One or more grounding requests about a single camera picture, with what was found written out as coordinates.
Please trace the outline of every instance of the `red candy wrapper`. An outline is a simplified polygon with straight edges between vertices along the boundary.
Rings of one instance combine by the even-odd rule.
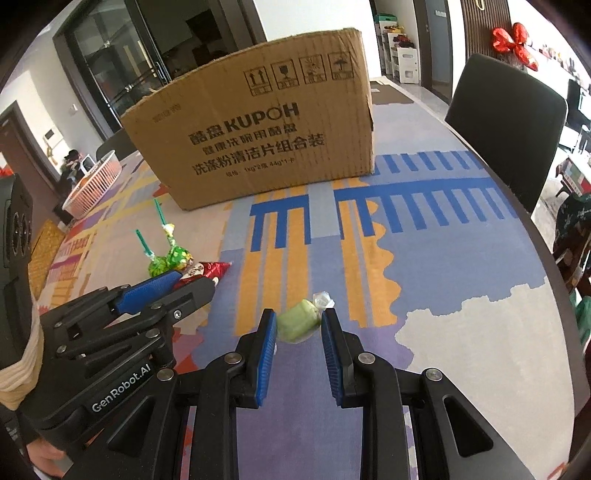
[[[225,262],[195,262],[191,268],[175,283],[173,290],[186,285],[201,277],[211,278],[216,284],[226,274],[231,263]]]

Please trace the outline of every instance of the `lollipop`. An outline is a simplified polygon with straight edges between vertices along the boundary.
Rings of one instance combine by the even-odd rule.
[[[142,236],[139,230],[136,230],[135,234],[138,236],[139,241],[142,243],[142,246],[144,247],[144,253],[146,257],[150,259],[150,264],[148,265],[148,273],[150,274],[150,277],[157,277],[161,273],[170,270],[166,257],[157,257],[156,255],[154,255],[154,252],[150,250],[148,244],[146,243],[146,240],[144,240],[144,237]]]
[[[188,252],[188,250],[177,245],[177,241],[173,236],[174,224],[166,223],[158,200],[154,199],[154,203],[156,204],[158,215],[160,215],[160,222],[162,223],[162,228],[164,229],[164,233],[166,233],[166,238],[168,240],[168,244],[170,245],[170,250],[168,251],[168,255],[166,255],[168,266],[172,270],[183,271],[193,265],[193,256]]]

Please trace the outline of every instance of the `hand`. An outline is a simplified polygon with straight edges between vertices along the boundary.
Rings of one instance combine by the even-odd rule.
[[[47,440],[41,437],[33,440],[27,445],[27,452],[29,453],[31,463],[41,472],[58,478],[65,475],[65,472],[54,462],[54,460],[63,459],[66,456],[65,452],[55,448]]]

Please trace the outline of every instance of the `colorful tablecloth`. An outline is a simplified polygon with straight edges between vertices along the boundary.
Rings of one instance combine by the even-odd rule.
[[[545,480],[568,458],[573,392],[556,303],[530,238],[479,160],[421,105],[374,105],[374,123],[372,176],[192,212],[131,155],[69,232],[40,303],[48,309],[144,280],[134,229],[166,252],[158,197],[197,260],[232,262],[211,304],[177,325],[179,372],[233,350],[263,308],[281,312],[326,290],[343,330],[366,350],[397,368],[440,368]],[[241,478],[359,478],[361,416],[336,407],[320,335],[279,344],[265,405],[238,412]],[[410,426],[408,440],[413,461]]]

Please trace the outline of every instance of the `chair backrest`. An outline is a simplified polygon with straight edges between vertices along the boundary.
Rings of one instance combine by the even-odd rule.
[[[125,128],[121,128],[112,137],[108,138],[99,148],[96,149],[96,161],[100,162],[107,153],[115,150],[115,154],[119,160],[123,160],[128,155],[131,155],[137,150]]]
[[[446,116],[532,213],[564,127],[566,101],[537,79],[474,54]]]

